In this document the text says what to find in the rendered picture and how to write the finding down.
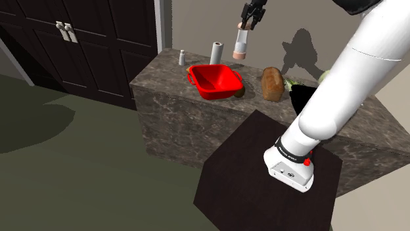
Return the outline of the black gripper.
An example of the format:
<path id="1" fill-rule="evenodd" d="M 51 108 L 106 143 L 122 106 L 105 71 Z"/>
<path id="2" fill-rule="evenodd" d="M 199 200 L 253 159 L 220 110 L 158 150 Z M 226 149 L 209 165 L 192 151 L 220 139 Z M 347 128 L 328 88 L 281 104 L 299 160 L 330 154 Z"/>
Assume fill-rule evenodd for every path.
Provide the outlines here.
<path id="1" fill-rule="evenodd" d="M 252 17 L 251 30 L 253 30 L 258 22 L 260 22 L 265 14 L 263 7 L 267 4 L 267 0 L 251 0 L 251 3 L 245 3 L 241 18 L 242 23 L 240 28 L 244 29 L 248 20 Z"/>

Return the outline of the clear grinder with pink caps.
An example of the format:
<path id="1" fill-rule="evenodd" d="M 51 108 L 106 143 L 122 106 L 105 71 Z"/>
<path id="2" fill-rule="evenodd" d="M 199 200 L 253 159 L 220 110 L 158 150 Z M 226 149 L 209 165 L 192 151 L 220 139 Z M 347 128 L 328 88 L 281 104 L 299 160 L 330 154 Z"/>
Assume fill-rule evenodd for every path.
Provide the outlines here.
<path id="1" fill-rule="evenodd" d="M 238 34 L 237 40 L 235 42 L 235 48 L 233 51 L 233 58 L 236 60 L 244 60 L 246 58 L 247 40 L 248 40 L 248 29 L 241 28 L 242 22 L 238 24 Z"/>

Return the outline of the grey paper towel roll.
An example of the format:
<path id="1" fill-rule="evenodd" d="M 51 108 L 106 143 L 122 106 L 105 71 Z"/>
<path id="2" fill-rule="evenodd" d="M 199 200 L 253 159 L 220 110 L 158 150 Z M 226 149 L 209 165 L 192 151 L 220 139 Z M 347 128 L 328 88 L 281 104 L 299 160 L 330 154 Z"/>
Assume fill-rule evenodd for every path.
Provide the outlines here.
<path id="1" fill-rule="evenodd" d="M 221 56 L 223 54 L 224 44 L 220 42 L 213 42 L 210 56 L 210 64 L 220 64 Z"/>

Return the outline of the brown bread loaf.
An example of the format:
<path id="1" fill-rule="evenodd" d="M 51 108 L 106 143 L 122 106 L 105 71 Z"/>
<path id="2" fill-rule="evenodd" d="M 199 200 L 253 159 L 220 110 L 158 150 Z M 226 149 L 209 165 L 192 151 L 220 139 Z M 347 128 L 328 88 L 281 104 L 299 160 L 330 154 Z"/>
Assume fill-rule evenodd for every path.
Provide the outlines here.
<path id="1" fill-rule="evenodd" d="M 268 67 L 263 70 L 262 74 L 262 95 L 265 100 L 278 102 L 280 101 L 285 85 L 279 69 Z"/>

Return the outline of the green lettuce head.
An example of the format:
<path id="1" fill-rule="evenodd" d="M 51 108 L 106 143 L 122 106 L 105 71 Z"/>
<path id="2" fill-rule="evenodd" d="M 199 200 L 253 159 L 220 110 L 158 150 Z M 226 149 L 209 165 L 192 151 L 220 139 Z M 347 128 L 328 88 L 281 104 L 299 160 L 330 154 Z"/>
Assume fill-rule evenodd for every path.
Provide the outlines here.
<path id="1" fill-rule="evenodd" d="M 328 73 L 329 73 L 329 70 L 324 71 L 324 72 L 320 75 L 319 79 L 317 80 L 318 84 L 320 84 L 320 83 L 324 80 L 324 78 L 326 78 L 326 76 L 327 76 Z M 288 89 L 289 92 L 292 91 L 292 86 L 293 86 L 293 85 L 304 85 L 304 83 L 299 82 L 299 81 L 293 81 L 293 80 L 291 80 L 291 79 L 284 79 L 284 86 L 287 87 L 287 89 Z"/>

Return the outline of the black bowl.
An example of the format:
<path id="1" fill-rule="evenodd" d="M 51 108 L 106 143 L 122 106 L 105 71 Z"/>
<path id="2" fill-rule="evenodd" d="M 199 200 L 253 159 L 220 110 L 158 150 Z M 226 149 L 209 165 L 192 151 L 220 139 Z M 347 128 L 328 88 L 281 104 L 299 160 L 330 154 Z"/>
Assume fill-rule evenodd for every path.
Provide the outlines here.
<path id="1" fill-rule="evenodd" d="M 292 106 L 297 116 L 302 112 L 305 105 L 308 103 L 308 101 L 313 96 L 316 90 L 317 87 L 310 87 L 305 85 L 291 86 L 291 91 L 289 92 L 289 95 Z"/>

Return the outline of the dark wooden cabinet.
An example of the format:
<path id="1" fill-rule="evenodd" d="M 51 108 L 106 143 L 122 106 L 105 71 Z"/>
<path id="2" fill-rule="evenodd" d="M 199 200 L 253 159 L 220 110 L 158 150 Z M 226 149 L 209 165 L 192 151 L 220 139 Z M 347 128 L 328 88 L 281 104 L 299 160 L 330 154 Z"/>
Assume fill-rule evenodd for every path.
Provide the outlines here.
<path id="1" fill-rule="evenodd" d="M 132 110 L 158 54 L 154 0 L 0 0 L 0 37 L 34 84 Z"/>

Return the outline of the dark brown robot stand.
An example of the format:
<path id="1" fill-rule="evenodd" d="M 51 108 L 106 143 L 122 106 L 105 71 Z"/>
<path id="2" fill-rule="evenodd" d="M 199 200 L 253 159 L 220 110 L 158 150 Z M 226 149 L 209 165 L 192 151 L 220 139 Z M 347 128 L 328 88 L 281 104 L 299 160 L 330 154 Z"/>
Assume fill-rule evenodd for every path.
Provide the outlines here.
<path id="1" fill-rule="evenodd" d="M 316 147 L 312 187 L 287 186 L 263 160 L 285 130 L 254 110 L 204 162 L 194 204 L 219 231 L 329 231 L 342 160 Z"/>

